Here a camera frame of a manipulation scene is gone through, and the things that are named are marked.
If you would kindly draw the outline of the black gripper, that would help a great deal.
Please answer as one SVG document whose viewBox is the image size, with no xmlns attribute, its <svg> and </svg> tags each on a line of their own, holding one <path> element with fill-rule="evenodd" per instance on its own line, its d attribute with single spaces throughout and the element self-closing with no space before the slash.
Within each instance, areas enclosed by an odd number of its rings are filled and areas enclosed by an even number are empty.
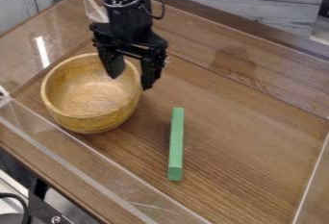
<svg viewBox="0 0 329 224">
<path fill-rule="evenodd" d="M 143 90 L 152 88 L 166 65 L 167 40 L 152 31 L 152 20 L 163 18 L 152 14 L 151 1 L 103 1 L 107 22 L 89 25 L 93 44 L 108 76 L 115 79 L 124 70 L 123 55 L 141 59 Z"/>
</svg>

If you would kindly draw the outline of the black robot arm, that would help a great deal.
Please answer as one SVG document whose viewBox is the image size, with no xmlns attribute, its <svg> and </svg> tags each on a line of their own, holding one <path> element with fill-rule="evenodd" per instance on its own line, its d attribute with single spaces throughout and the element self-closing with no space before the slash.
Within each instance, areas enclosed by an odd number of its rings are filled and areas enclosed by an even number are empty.
<svg viewBox="0 0 329 224">
<path fill-rule="evenodd" d="M 152 31 L 151 0 L 103 0 L 108 22 L 92 23 L 93 46 L 108 76 L 115 79 L 124 71 L 124 57 L 140 61 L 143 90 L 160 78 L 167 59 L 167 40 Z"/>
</svg>

